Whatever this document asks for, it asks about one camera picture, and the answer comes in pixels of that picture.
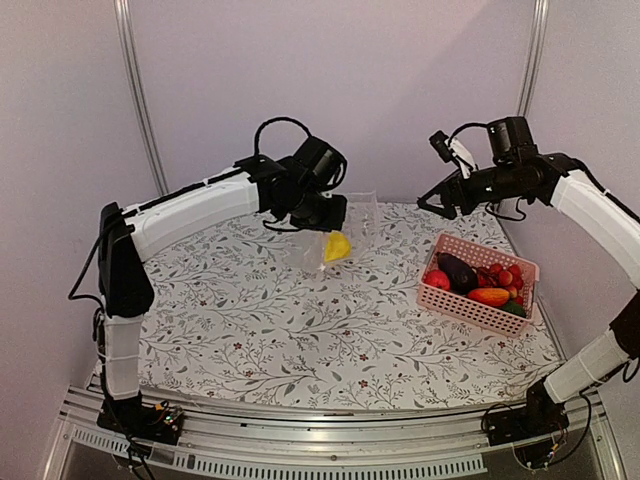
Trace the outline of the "clear zip top bag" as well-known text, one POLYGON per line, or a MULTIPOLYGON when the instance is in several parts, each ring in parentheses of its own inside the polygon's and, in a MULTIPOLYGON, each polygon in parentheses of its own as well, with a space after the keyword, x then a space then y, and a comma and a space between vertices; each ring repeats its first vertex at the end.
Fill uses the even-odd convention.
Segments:
POLYGON ((375 246, 379 230, 379 209, 375 191, 346 193, 345 221, 340 231, 302 231, 288 240, 284 261, 308 272, 356 261, 375 246))

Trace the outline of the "yellow toy pepper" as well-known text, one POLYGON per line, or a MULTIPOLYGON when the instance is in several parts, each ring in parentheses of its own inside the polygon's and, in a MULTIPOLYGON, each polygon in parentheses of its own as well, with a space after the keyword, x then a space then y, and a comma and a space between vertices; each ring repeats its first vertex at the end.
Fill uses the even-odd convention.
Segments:
POLYGON ((347 236, 340 231, 332 231, 327 236, 324 249, 324 262, 331 263, 345 259, 350 256, 351 250, 351 242, 347 236))

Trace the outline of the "red toy apple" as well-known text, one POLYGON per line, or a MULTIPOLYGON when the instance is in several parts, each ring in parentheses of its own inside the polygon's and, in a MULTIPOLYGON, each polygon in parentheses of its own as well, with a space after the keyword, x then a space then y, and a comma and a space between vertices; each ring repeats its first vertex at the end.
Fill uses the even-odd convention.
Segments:
POLYGON ((449 291, 451 289, 451 282, 447 274, 439 269, 429 271, 422 276, 422 282, 425 285, 440 289, 443 291, 449 291))

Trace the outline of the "purple toy eggplant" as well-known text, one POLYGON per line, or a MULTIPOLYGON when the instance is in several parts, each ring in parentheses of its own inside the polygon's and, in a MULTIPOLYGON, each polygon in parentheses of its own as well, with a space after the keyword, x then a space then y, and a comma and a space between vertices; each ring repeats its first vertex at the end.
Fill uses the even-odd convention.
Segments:
POLYGON ((438 268, 448 277, 453 293, 466 295, 479 286, 476 272, 463 260, 443 252, 436 255, 436 260, 438 268))

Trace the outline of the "red toy lychee bunch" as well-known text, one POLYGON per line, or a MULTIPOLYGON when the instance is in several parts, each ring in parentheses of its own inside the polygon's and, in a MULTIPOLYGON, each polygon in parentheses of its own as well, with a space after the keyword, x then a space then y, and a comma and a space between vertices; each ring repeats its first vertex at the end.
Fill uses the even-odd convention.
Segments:
POLYGON ((513 264, 505 268, 500 263, 494 263, 490 267, 477 267, 476 276, 481 288, 502 288, 509 292, 510 299, 523 305, 524 281, 521 269, 513 264))

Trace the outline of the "orange toy mango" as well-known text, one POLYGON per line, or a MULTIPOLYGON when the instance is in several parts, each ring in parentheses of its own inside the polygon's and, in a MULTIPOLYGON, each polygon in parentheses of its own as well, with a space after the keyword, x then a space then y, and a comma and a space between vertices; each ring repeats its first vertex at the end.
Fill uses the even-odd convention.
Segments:
POLYGON ((467 298, 486 306, 499 308, 510 301, 511 294, 504 288, 486 287, 471 290, 467 298))

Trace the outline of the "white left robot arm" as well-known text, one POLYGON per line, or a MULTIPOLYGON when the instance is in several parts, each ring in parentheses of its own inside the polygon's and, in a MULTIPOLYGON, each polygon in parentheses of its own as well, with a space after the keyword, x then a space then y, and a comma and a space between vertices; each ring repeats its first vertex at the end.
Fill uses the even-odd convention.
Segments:
POLYGON ((104 301, 103 378, 114 399, 111 419, 128 434, 148 426, 139 394, 139 337, 155 292, 144 264, 161 250, 221 222, 270 213, 293 229, 339 231, 347 200, 335 189, 346 174, 345 157, 327 142, 307 137, 293 155, 272 160, 261 153, 172 194, 101 212, 99 290, 104 301))

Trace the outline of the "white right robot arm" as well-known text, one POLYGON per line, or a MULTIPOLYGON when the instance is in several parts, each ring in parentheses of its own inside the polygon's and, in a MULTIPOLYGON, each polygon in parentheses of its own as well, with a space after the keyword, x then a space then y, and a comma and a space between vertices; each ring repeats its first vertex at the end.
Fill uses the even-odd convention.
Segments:
MULTIPOLYGON (((456 170, 417 201, 418 206, 447 219, 468 215, 482 204, 506 199, 539 201, 573 220, 639 284, 639 218, 612 195, 586 165, 562 153, 542 154, 527 120, 511 116, 481 124, 493 165, 481 169, 458 134, 435 132, 431 147, 456 170)), ((580 391, 603 383, 639 358, 639 298, 627 303, 608 329, 528 391, 532 401, 517 415, 517 427, 537 436, 556 417, 560 405, 580 391)))

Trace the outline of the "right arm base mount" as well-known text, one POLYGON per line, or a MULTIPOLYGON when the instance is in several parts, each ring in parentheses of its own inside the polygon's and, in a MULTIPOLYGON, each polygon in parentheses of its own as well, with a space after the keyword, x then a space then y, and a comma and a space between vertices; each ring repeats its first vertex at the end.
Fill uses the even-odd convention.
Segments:
POLYGON ((489 407, 481 418, 481 430, 491 446, 519 442, 568 427, 564 408, 555 404, 550 408, 530 405, 513 408, 498 403, 489 407))

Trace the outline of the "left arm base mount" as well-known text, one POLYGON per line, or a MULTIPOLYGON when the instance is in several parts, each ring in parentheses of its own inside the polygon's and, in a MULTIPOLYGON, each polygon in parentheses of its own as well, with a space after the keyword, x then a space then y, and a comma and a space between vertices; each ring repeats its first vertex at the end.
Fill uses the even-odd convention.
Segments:
POLYGON ((133 439, 177 445, 184 423, 184 411, 163 401, 146 406, 140 398, 104 400, 97 425, 133 439))

